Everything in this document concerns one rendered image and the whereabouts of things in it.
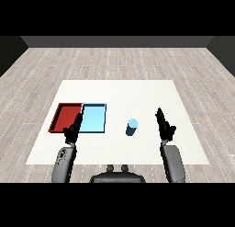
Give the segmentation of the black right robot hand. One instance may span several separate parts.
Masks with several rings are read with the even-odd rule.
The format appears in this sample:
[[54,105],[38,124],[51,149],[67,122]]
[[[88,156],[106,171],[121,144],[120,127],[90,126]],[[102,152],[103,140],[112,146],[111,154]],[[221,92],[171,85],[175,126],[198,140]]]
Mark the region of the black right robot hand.
[[160,137],[163,141],[170,142],[173,139],[176,131],[175,126],[171,126],[170,123],[165,119],[161,108],[158,108],[156,114],[157,123],[159,125]]

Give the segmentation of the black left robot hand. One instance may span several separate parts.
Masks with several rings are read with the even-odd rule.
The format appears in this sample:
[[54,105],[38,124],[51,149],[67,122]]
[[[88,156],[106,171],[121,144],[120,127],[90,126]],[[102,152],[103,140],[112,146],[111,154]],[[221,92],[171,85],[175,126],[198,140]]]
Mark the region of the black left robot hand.
[[81,124],[83,121],[83,115],[79,112],[73,122],[73,124],[69,128],[64,128],[63,133],[65,136],[65,142],[67,144],[76,143],[78,134],[81,128]]

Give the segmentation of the red shallow open box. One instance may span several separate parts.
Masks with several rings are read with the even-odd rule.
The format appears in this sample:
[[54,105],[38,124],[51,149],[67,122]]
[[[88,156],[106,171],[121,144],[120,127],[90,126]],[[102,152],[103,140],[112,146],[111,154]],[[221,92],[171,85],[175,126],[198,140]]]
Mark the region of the red shallow open box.
[[77,114],[81,111],[82,103],[60,103],[52,118],[48,132],[63,133],[64,128],[69,128]]

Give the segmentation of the light blue shallow open box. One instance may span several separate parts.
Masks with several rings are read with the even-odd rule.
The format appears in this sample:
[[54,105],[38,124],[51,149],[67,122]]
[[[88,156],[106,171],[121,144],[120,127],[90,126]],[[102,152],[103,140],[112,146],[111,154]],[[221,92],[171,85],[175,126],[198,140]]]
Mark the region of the light blue shallow open box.
[[81,133],[104,133],[106,125],[106,104],[85,103],[82,108]]

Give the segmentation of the small blue can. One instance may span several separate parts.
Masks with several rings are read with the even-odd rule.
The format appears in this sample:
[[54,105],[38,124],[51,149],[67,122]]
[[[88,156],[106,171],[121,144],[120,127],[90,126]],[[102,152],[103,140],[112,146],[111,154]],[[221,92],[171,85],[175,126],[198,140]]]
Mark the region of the small blue can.
[[132,136],[138,128],[138,122],[135,119],[130,119],[126,128],[126,134]]

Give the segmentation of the dark grey robot body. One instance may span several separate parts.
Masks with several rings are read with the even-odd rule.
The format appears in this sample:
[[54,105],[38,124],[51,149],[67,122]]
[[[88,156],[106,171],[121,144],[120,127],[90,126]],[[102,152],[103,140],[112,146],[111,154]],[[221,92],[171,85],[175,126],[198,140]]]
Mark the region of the dark grey robot body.
[[108,165],[105,173],[92,176],[90,183],[145,183],[145,179],[143,176],[130,173],[127,165],[122,165],[120,172],[115,172],[114,166]]

